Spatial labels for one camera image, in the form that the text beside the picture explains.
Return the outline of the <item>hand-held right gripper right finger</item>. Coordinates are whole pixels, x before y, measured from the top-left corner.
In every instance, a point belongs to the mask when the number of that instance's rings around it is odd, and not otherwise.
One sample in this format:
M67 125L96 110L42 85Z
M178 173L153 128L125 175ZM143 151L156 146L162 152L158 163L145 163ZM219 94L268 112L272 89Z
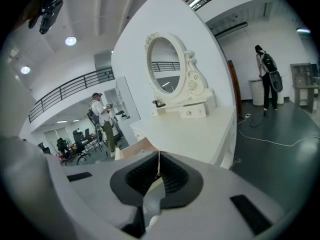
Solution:
M163 151L159 154L159 164L165 190L161 209L183 208L198 197L204 180L196 169Z

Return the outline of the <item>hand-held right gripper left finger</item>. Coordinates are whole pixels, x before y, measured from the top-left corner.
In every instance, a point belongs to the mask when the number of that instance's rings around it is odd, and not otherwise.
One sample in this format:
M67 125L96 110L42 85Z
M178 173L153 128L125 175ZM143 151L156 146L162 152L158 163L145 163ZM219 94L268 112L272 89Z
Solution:
M153 152L117 170L110 178L110 188L125 205L142 207L143 199L158 175L159 153Z

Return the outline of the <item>white ornate table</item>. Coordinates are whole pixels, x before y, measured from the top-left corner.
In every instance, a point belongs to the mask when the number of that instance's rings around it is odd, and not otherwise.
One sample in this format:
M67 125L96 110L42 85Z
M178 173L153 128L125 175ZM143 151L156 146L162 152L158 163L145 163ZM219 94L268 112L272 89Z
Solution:
M237 139L236 107L206 102L156 108L148 118L131 124L135 137L171 154L231 169Z

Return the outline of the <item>person's left white perforated shoe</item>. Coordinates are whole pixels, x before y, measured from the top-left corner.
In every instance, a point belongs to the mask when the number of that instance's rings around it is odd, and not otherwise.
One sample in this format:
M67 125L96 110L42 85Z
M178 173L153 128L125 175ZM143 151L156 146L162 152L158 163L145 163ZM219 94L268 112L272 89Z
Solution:
M149 232L151 230L151 228L156 224L156 222L158 221L159 216L155 215L150 219L149 225L145 228L146 232Z

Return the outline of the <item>group of black office chairs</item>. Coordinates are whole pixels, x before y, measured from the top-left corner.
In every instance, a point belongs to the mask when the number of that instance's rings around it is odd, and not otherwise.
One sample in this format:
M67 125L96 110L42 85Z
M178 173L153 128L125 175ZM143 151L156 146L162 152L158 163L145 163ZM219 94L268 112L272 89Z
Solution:
M81 132L74 131L74 139L70 139L65 128L49 130L44 133L47 141L40 142L37 147L46 154L54 156L63 166L80 165L92 162L97 144L92 135L84 138Z

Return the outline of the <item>white shelf cabinet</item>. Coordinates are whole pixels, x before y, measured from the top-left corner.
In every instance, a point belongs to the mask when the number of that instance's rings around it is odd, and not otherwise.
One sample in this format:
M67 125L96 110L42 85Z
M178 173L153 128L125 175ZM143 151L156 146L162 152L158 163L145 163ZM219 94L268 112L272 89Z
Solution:
M139 121L141 118L133 100L126 78L124 76L120 76L117 77L115 81L115 91L122 110L125 114L125 122L130 126L134 122Z

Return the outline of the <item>brown wooden staircase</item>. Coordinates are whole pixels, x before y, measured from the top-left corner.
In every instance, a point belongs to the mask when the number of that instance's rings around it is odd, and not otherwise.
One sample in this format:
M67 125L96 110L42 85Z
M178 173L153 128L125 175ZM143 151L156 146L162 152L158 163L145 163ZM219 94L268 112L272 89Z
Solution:
M240 91L240 86L239 86L237 73L236 73L235 66L234 66L232 60L228 60L227 62L228 62L229 72L230 72L231 79L232 79L232 85L233 85L233 90L234 90L234 95L235 95L237 115L238 115L239 119L243 119L243 107L242 107L241 91Z

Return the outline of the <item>oval white framed mirror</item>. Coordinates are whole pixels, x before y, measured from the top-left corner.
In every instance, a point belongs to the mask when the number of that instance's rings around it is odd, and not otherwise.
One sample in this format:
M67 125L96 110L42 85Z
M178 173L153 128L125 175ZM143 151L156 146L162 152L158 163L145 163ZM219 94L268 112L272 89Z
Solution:
M204 103L214 97L214 91L196 67L193 51L186 50L180 39L167 32L154 32L146 37L144 45L149 84L155 99L166 103L162 108L173 108ZM178 73L177 86L165 90L155 73L175 71Z

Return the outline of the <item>grey wooden desk hutch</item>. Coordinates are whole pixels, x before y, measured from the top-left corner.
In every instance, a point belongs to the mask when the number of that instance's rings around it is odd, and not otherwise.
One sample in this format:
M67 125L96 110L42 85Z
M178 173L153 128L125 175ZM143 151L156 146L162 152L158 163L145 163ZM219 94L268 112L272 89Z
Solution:
M315 63L296 63L291 64L290 69L294 103L300 108L306 108L310 113L315 113L317 110L315 94L320 87L317 80L318 66Z

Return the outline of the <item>white ceiling air conditioner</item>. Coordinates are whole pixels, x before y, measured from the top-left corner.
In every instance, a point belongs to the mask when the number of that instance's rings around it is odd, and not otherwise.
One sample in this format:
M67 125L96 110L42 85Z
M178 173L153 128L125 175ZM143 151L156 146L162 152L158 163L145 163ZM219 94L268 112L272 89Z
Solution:
M17 48L12 48L8 55L7 63L9 65L14 65L19 61L20 51Z

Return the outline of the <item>white round pedestal cabinet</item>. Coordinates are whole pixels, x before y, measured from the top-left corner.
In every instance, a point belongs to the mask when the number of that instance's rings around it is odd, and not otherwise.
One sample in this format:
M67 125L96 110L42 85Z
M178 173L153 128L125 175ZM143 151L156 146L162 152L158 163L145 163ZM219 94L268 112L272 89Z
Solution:
M249 80L251 96L252 96L252 103L254 106L263 107L264 106L264 87L262 79L254 79ZM283 92L278 93L278 105L284 104L284 94Z

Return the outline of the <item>long wall air conditioner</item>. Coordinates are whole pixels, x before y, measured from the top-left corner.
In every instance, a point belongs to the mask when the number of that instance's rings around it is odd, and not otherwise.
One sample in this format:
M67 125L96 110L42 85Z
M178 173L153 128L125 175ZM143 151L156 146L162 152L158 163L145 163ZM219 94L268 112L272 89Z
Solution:
M228 35L230 33L235 32L237 30L246 28L247 26L248 26L248 23L245 21L245 22L239 23L237 25L234 25L234 26L232 26L230 28L227 28L227 29L225 29L225 30L223 30L223 31L221 31L221 32L219 32L217 34L214 34L214 37L216 39L219 39L219 38L224 37L224 36L226 36L226 35Z

